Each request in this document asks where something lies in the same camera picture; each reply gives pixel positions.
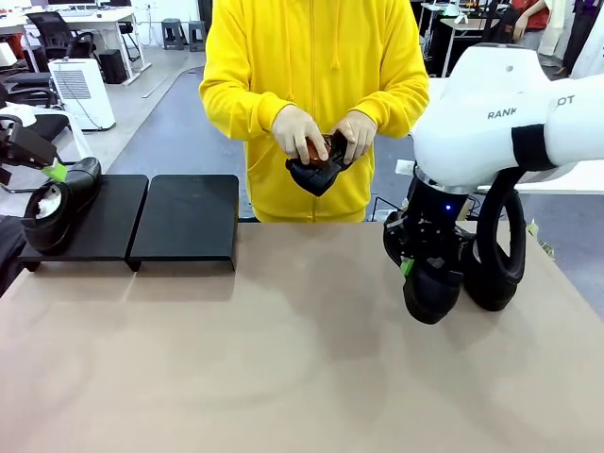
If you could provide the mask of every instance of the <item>hoodie zipper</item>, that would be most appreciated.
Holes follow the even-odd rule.
[[[311,96],[311,109],[312,118],[315,117],[315,105],[314,105],[314,0],[310,0],[310,96]],[[316,221],[317,215],[317,202],[316,196],[312,197],[312,222]]]

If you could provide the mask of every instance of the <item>hand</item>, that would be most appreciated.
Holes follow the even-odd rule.
[[[527,24],[529,23],[529,18],[522,14],[518,20],[516,21],[516,25],[513,29],[513,37],[512,40],[514,42],[519,42],[527,31]]]
[[[348,140],[344,163],[348,164],[363,156],[371,147],[378,132],[378,125],[358,110],[350,110],[344,119],[335,126]]]
[[[329,158],[319,127],[310,115],[296,106],[287,106],[277,114],[273,122],[273,135],[289,158],[300,158],[305,165],[310,163],[307,137],[314,144],[320,160]]]

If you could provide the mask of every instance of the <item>white desk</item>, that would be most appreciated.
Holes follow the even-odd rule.
[[[518,184],[516,190],[520,193],[602,195],[604,194],[604,160],[580,162],[558,179]]]
[[[426,28],[426,32],[424,33],[424,56],[428,54],[428,50],[430,48],[430,44],[432,42],[432,20],[434,19],[434,14],[436,12],[444,11],[448,4],[435,4],[435,3],[422,3],[422,12],[419,15],[419,25],[418,28],[422,28],[422,23],[424,20],[424,11],[428,10],[430,12],[430,19],[428,22],[428,28]],[[461,12],[470,11],[469,8],[460,8]]]
[[[115,8],[98,10],[90,16],[63,17],[63,20],[69,25],[72,30],[108,30],[117,34],[117,41],[118,43],[120,43],[120,53],[122,54],[122,60],[124,61],[124,65],[126,66],[126,70],[128,73],[128,79],[124,82],[124,85],[129,85],[130,83],[132,83],[140,76],[143,71],[145,71],[151,66],[151,63],[147,63],[144,60],[143,46],[141,45],[141,40],[139,39],[139,31],[136,26],[134,12],[134,8]],[[124,45],[124,42],[121,38],[120,23],[123,22],[132,23],[132,26],[134,28],[134,35],[136,37],[136,43],[141,52],[142,66],[141,68],[136,70],[132,67],[132,63],[130,62],[130,58],[128,57],[126,51],[126,46]],[[34,25],[30,25],[27,23],[26,17],[24,15],[11,14],[6,19],[0,19],[0,33],[21,33],[24,35],[25,50],[27,51],[27,53],[29,53],[29,56],[31,57],[31,61],[36,72],[39,72],[39,68],[36,64],[36,59],[34,58],[33,53],[31,51],[30,41],[26,33],[27,30],[31,31],[36,29],[37,28]]]
[[[449,39],[449,45],[446,50],[445,65],[443,66],[442,77],[446,77],[446,71],[449,67],[449,60],[451,59],[451,48],[453,47],[453,41],[455,41],[455,32],[461,32],[461,36],[466,36],[467,33],[472,31],[482,31],[487,22],[486,19],[468,19],[468,23],[461,22],[455,24],[455,19],[441,19],[441,22],[451,27],[451,38]],[[498,19],[494,19],[491,26],[495,26],[499,22]]]

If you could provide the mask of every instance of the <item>person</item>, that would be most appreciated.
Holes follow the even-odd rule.
[[[428,104],[409,0],[219,0],[200,93],[230,139],[245,141],[247,193],[261,222],[360,222],[371,198],[377,133],[405,137]],[[320,198],[286,159],[340,130],[353,162]]]
[[[516,21],[513,41],[527,49],[538,50],[549,20],[545,0],[512,0],[512,6],[522,11]]]
[[[573,73],[575,63],[596,24],[597,14],[601,8],[600,0],[577,0],[575,2],[573,8],[575,19],[562,58],[562,67],[554,73],[554,76],[570,76]]]

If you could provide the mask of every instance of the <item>wooden table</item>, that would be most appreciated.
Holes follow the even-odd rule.
[[[236,275],[21,274],[0,300],[0,451],[602,451],[604,328],[534,241],[506,310],[463,296],[434,327],[380,225],[239,241]]]

